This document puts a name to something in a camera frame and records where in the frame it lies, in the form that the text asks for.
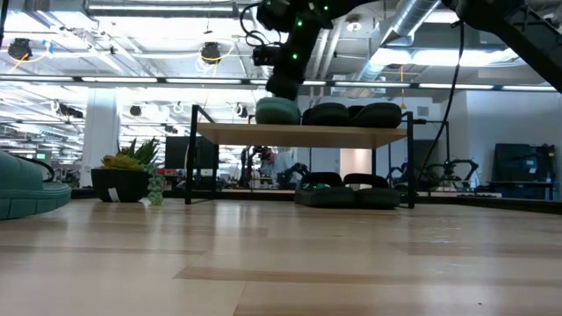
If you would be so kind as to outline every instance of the green leaf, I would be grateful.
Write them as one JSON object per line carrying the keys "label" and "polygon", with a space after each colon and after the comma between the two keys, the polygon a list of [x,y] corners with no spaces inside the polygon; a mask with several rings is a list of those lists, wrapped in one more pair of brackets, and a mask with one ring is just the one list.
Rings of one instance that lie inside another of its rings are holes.
{"label": "green leaf", "polygon": [[135,137],[133,142],[131,143],[131,146],[129,147],[129,157],[131,158],[135,158],[134,156],[134,148],[137,146],[137,138]]}

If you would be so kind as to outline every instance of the light fixture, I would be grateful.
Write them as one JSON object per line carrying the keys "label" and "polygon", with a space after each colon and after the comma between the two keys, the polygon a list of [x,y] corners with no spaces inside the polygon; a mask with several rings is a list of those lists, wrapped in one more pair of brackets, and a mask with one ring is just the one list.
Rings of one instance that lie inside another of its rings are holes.
{"label": "light fixture", "polygon": [[[420,88],[422,89],[451,89],[452,85],[450,83],[420,83]],[[493,85],[489,84],[457,84],[456,89],[465,90],[491,90]]]}
{"label": "light fixture", "polygon": [[158,79],[148,77],[82,77],[87,83],[157,83]]}
{"label": "light fixture", "polygon": [[91,5],[90,10],[125,10],[125,11],[219,11],[232,12],[232,7],[211,6],[173,6],[173,5]]}
{"label": "light fixture", "polygon": [[60,147],[61,145],[59,144],[53,144],[53,143],[41,143],[41,146],[45,146],[45,147]]}
{"label": "light fixture", "polygon": [[267,84],[267,80],[250,80],[249,83],[254,85],[265,85]]}
{"label": "light fixture", "polygon": [[408,88],[410,83],[363,83],[363,82],[337,82],[339,87],[359,87],[359,88]]}
{"label": "light fixture", "polygon": [[[482,67],[490,64],[492,53],[480,50],[465,50],[460,65]],[[458,51],[454,49],[423,49],[412,56],[409,63],[424,66],[457,66]]]}
{"label": "light fixture", "polygon": [[41,124],[41,125],[65,125],[65,122],[62,121],[33,121],[33,120],[25,120],[18,122],[21,124]]}
{"label": "light fixture", "polygon": [[181,105],[181,102],[177,102],[177,104],[174,104],[174,113],[179,114],[182,113],[184,111],[184,106]]}
{"label": "light fixture", "polygon": [[10,149],[8,150],[10,154],[35,154],[35,150],[31,149]]}
{"label": "light fixture", "polygon": [[51,101],[51,111],[59,111],[61,105],[57,101]]}
{"label": "light fixture", "polygon": [[545,92],[556,92],[554,87],[549,86],[503,86],[501,88],[505,91],[545,91]]}
{"label": "light fixture", "polygon": [[166,79],[168,83],[193,83],[193,84],[241,84],[240,79],[205,79],[205,78],[170,78]]}
{"label": "light fixture", "polygon": [[326,82],[324,81],[313,81],[313,80],[305,80],[303,83],[303,85],[305,86],[324,86],[326,85]]}
{"label": "light fixture", "polygon": [[55,76],[55,75],[0,75],[3,81],[56,81],[56,82],[71,82],[74,81],[72,77]]}

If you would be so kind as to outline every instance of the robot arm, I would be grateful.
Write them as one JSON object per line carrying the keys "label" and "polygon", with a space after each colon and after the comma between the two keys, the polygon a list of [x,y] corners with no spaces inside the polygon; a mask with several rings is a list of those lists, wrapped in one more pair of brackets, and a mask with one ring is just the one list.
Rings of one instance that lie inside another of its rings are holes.
{"label": "robot arm", "polygon": [[[332,28],[332,19],[370,2],[374,1],[263,0],[257,10],[259,22],[269,30],[289,33],[287,42],[270,52],[274,69],[266,90],[296,99],[320,30]],[[443,4],[471,27],[500,37],[562,92],[562,35],[524,0],[443,0]]]}

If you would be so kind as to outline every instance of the white column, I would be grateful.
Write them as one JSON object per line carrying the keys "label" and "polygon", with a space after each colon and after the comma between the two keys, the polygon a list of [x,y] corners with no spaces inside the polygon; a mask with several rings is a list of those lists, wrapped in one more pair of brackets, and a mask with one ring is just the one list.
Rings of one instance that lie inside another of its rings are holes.
{"label": "white column", "polygon": [[119,141],[117,90],[90,89],[82,155],[80,186],[91,186],[93,168],[100,167],[105,155],[115,155]]}

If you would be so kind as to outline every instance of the black planter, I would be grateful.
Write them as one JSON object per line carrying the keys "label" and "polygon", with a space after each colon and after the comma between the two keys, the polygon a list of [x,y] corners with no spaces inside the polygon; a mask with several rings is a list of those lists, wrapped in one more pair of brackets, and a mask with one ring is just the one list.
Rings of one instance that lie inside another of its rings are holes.
{"label": "black planter", "polygon": [[150,176],[143,171],[119,169],[93,169],[91,181],[99,199],[104,202],[132,203],[148,194],[148,179]]}

